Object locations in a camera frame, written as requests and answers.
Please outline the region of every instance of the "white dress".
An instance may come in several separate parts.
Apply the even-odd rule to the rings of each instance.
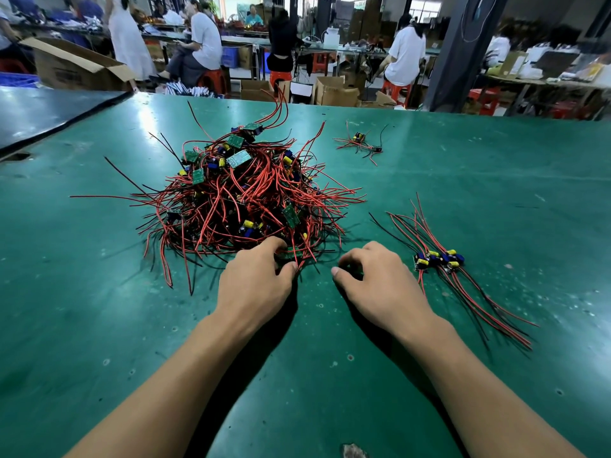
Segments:
[[[136,80],[147,80],[157,75],[155,65],[140,30],[128,9],[123,9],[121,0],[112,0],[112,12],[108,19],[112,47],[117,61],[127,64],[136,75]]]

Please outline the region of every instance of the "person in teal shirt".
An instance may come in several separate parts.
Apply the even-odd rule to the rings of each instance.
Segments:
[[[255,5],[250,5],[250,13],[248,13],[248,16],[246,16],[245,24],[246,25],[255,25],[255,24],[263,25],[263,19],[261,19],[261,16],[256,14]]]

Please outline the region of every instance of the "green table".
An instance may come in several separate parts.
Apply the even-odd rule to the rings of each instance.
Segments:
[[[191,102],[217,136],[273,108]],[[434,310],[587,456],[608,456],[611,126],[319,106],[290,112],[263,138],[284,138],[292,128],[298,146],[327,120],[314,151],[329,175],[367,192],[368,202],[341,222],[344,249],[375,239],[409,263],[409,251],[367,213],[387,223],[384,211],[410,212],[419,191],[440,240],[466,257],[495,299],[541,328],[530,331],[529,356],[494,337],[486,352],[466,312],[427,276]],[[378,167],[335,149],[332,137],[345,136],[346,119],[351,132],[370,130],[372,142],[389,124]],[[162,187],[175,161],[148,132],[163,132],[175,148],[202,135],[186,98],[139,94],[28,147],[30,158],[0,164],[3,457],[65,453],[214,310],[220,271],[211,267],[220,262],[198,269],[190,297],[181,262],[171,259],[169,289],[159,261],[142,258],[134,228],[145,209],[68,198],[134,191],[103,156],[134,180]],[[297,307],[287,306],[236,361],[191,451],[337,457],[341,443],[356,442],[372,458],[461,455],[409,358],[383,334],[372,343],[355,323],[329,273],[338,255],[302,272]]]

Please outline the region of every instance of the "white shirt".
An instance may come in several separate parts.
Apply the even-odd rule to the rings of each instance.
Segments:
[[[191,18],[191,41],[202,47],[193,52],[193,57],[206,69],[215,71],[221,68],[223,46],[221,34],[214,22],[204,13],[196,13]]]
[[[5,21],[9,20],[9,17],[4,14],[3,10],[0,10],[0,19],[4,19]],[[0,30],[0,50],[6,49],[11,46],[11,41],[4,36],[4,32]]]
[[[507,54],[511,49],[511,44],[507,37],[493,37],[486,50],[486,55],[491,53],[486,63],[488,67],[494,67],[507,59]]]
[[[388,52],[397,60],[384,72],[386,79],[393,85],[405,87],[411,84],[420,72],[420,59],[424,58],[426,38],[418,37],[416,30],[407,26],[397,33]]]

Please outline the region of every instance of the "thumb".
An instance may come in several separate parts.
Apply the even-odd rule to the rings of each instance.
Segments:
[[[282,281],[286,283],[287,286],[291,286],[291,283],[293,283],[293,278],[295,277],[296,273],[297,264],[295,262],[289,262],[287,264],[284,264],[284,267],[282,267],[280,273],[278,273],[278,276]]]
[[[340,267],[333,267],[331,269],[331,274],[333,275],[333,281],[336,282],[350,297],[350,295],[354,295],[356,291],[356,287],[359,285],[359,280],[355,279],[350,273],[346,270],[340,269]]]

